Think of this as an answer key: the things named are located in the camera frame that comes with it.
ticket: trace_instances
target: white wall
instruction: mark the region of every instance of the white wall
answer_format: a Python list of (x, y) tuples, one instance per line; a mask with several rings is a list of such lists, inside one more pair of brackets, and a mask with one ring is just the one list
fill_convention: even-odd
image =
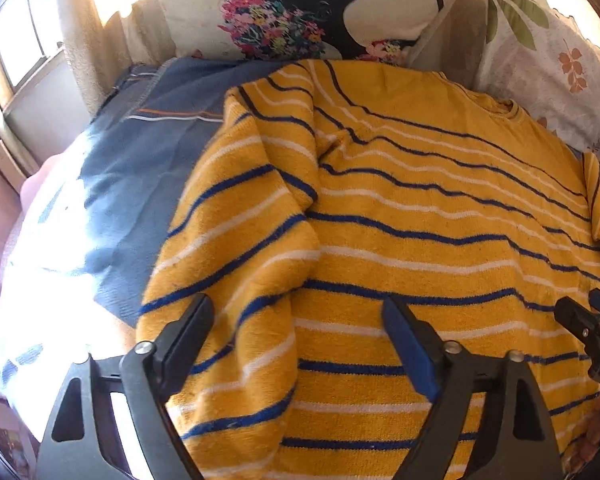
[(64, 49), (18, 90), (4, 117), (40, 163), (63, 152), (87, 127), (91, 117), (64, 57)]

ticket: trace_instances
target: pillow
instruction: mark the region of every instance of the pillow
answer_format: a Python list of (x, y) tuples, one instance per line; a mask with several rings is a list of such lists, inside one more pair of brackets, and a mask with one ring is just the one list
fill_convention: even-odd
[(600, 158), (600, 49), (546, 0), (487, 0), (473, 90), (514, 99), (572, 148)]
[(179, 56), (369, 59), (405, 48), (454, 0), (161, 0)]

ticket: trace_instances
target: bed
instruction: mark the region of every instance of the bed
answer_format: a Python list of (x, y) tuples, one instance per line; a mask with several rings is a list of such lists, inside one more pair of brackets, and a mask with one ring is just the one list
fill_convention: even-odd
[[(85, 346), (96, 358), (122, 354), (136, 341), (145, 286), (190, 170), (222, 123), (225, 92), (282, 66), (194, 57), (133, 66), (45, 181), (0, 298), (2, 391), (37, 438), (72, 356)], [(31, 387), (42, 378), (47, 388)]]

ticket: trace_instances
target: cushion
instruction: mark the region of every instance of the cushion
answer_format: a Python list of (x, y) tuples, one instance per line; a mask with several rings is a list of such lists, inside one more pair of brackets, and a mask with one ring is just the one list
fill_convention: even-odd
[(600, 49), (546, 0), (487, 0), (473, 89), (514, 99), (572, 148), (600, 158)]
[(403, 62), (454, 0), (161, 0), (179, 56)]

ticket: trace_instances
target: orange stripe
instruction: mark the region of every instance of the orange stripe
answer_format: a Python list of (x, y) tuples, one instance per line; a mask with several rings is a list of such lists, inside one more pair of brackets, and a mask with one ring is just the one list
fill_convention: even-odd
[(140, 108), (138, 112), (144, 112), (146, 114), (155, 114), (155, 115), (178, 115), (178, 116), (204, 116), (204, 117), (213, 117), (222, 119), (221, 114), (213, 114), (211, 112), (205, 112), (204, 110), (200, 110), (199, 112), (167, 112), (165, 110), (153, 110), (152, 108)]

